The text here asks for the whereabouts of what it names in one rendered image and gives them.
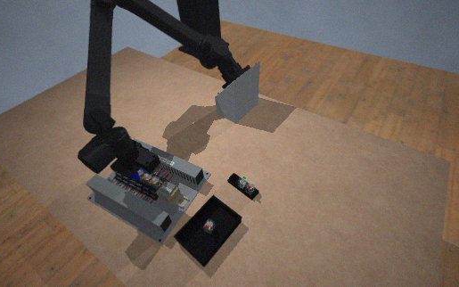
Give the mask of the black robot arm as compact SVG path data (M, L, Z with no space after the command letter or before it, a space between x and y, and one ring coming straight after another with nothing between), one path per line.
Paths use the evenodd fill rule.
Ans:
M153 174L160 164L158 155L132 140L124 127L113 127L116 121L111 117L111 40L115 6L130 11L187 47L204 68L211 70L218 66L226 82L222 85L223 89L250 66L243 69L234 60L223 38L210 34L204 36L190 29L150 0L91 1L83 126L88 133L96 136L78 152L78 159L96 174L116 156L123 168L131 171L137 166L148 175ZM128 152L133 145L128 154L115 155Z

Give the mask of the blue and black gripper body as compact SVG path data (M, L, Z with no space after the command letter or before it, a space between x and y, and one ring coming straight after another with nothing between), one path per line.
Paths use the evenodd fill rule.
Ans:
M133 145L133 147L128 151L128 152L125 152L125 153L121 153L121 154L117 154L115 153L116 155L125 155L125 154L128 154L129 152L131 152L133 150L135 145ZM122 176L125 176L125 177L128 177L128 174L130 175L134 175L140 168L135 166L131 171L126 169L126 168L123 168L121 166L121 164L119 163L118 160L115 160L112 164L111 164L111 169L115 172L119 172L120 174L122 174Z

